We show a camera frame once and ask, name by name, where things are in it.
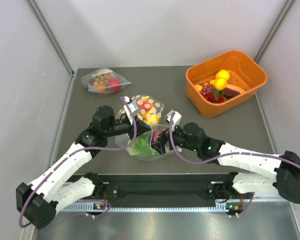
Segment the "polka dot bag with vegetables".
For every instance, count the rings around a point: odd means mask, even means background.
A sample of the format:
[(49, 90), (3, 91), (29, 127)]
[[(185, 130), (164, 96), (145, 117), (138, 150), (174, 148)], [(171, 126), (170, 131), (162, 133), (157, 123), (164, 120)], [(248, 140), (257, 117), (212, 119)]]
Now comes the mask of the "polka dot bag with vegetables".
[(146, 131), (137, 136), (131, 146), (125, 150), (130, 156), (144, 162), (153, 162), (165, 156), (175, 153), (170, 149), (169, 143), (165, 143), (163, 152), (160, 154), (160, 149), (154, 148), (154, 144), (159, 140), (159, 134), (169, 129), (168, 125), (164, 124), (149, 124), (143, 123), (149, 131)]

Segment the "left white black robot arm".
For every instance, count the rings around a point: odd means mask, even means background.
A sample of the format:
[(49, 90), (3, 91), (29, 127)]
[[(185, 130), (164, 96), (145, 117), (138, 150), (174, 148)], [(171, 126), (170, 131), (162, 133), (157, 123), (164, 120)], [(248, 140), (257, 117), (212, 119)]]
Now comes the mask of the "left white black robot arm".
[(136, 137), (149, 131), (150, 127), (139, 117), (141, 111), (136, 102), (125, 103), (123, 118), (117, 119), (112, 107), (99, 107), (89, 127), (57, 162), (29, 184), (23, 182), (16, 188), (19, 226), (33, 225), (41, 230), (74, 202), (89, 196), (99, 198), (104, 187), (94, 173), (88, 173), (70, 185), (65, 182), (99, 152), (109, 151), (108, 138), (127, 134), (134, 142)]

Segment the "fake red onion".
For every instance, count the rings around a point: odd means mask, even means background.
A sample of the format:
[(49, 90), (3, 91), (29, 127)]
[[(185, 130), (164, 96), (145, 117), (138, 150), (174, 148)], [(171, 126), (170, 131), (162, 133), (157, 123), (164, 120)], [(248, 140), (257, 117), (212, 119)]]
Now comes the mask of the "fake red onion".
[(151, 138), (151, 143), (152, 144), (155, 144), (157, 143), (158, 141), (160, 141), (160, 135), (162, 134), (161, 131), (159, 130), (156, 130), (152, 133), (152, 138)]

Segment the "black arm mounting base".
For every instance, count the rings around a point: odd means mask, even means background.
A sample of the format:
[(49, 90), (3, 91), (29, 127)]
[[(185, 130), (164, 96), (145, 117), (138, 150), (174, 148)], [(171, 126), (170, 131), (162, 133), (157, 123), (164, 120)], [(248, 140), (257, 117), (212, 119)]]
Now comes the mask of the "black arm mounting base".
[(94, 174), (90, 200), (114, 207), (199, 207), (215, 200), (240, 199), (230, 174)]

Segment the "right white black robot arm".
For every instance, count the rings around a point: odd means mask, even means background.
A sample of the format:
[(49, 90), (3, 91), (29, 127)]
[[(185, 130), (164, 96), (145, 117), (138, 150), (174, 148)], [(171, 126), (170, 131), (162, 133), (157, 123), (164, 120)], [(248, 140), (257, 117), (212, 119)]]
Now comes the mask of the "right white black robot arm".
[(246, 173), (231, 172), (224, 179), (223, 192), (229, 198), (245, 193), (276, 194), (300, 204), (300, 157), (292, 151), (280, 155), (243, 149), (208, 137), (194, 122), (155, 131), (152, 148), (164, 155), (166, 145), (171, 151), (180, 147), (195, 152), (198, 165), (214, 163), (245, 170)]

